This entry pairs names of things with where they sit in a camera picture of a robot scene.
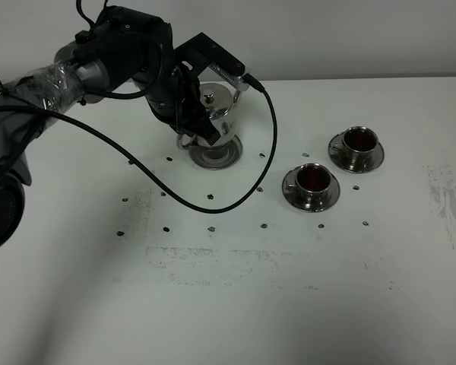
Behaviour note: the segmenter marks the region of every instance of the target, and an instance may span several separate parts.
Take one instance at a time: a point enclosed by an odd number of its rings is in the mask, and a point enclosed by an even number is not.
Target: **metal saucer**
[[[329,157],[336,166],[349,173],[369,173],[382,165],[385,159],[385,152],[380,142],[377,143],[367,158],[360,160],[345,153],[343,137],[344,132],[335,135],[328,146]]]
[[[242,142],[238,136],[215,148],[205,148],[198,145],[189,149],[189,156],[194,163],[206,170],[222,170],[235,164],[242,156]]]
[[[299,172],[308,165],[314,165],[324,169],[329,175],[328,187],[323,192],[309,192],[297,183]],[[308,163],[292,169],[285,175],[282,182],[284,198],[294,208],[300,211],[320,212],[332,207],[340,198],[340,184],[336,177],[328,169],[318,163]]]

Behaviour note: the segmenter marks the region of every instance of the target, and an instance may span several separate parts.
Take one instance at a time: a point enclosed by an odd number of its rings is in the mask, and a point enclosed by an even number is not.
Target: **table surface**
[[[0,364],[456,364],[456,78],[264,84],[279,122],[274,164],[263,192],[225,214],[162,196],[67,123],[29,146],[26,211],[0,248]],[[238,110],[242,159],[223,171],[195,166],[144,100],[68,115],[207,208],[243,195],[271,146],[253,90]],[[371,173],[328,157],[353,125],[385,149]],[[328,211],[282,196],[285,173],[308,162],[340,183]]]

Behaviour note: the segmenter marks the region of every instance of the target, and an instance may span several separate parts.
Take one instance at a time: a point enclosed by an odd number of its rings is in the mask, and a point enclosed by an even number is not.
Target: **teapot lid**
[[[202,84],[201,103],[206,108],[210,119],[220,118],[228,113],[233,105],[233,95],[228,88],[214,82]]]

